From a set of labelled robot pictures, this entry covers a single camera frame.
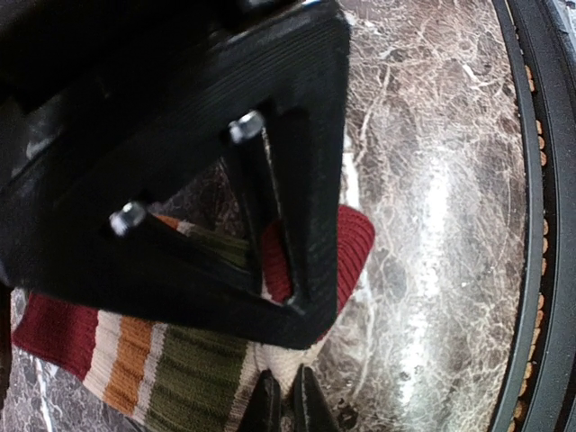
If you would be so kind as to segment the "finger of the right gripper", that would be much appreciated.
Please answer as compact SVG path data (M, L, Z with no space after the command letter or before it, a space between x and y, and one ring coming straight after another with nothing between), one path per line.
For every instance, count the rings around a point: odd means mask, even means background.
M246 160L268 160L270 137L255 134L227 165L247 224L247 263L236 264L169 228L153 211L180 189L4 189L1 280L11 287L148 320L209 329L303 349L338 313L338 201L343 156L350 29L343 12L324 8L324 185L279 189L268 169L249 170L258 186L239 185Z

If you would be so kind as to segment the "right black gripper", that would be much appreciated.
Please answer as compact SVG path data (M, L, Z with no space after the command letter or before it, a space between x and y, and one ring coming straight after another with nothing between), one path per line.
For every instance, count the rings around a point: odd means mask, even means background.
M324 185L321 1L4 1L1 186L180 189L246 149L279 189Z

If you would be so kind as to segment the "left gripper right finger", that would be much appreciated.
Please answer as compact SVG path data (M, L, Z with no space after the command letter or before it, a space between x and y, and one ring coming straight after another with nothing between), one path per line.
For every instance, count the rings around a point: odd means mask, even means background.
M338 432L318 380L304 364L300 365L293 382L292 409L296 432Z

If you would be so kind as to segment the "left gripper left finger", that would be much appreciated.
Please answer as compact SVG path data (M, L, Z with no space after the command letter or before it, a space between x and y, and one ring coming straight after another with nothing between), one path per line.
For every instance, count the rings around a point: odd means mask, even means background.
M282 394L279 382L270 370L263 371L256 382L238 432L279 432Z

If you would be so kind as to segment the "beige striped sock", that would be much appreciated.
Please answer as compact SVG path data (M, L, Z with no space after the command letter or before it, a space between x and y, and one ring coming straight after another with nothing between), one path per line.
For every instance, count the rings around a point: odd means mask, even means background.
M256 414L264 378L271 407L296 383L316 387L324 346L271 346L136 319L33 294L12 334L24 351L73 374L91 393L153 431L235 431Z

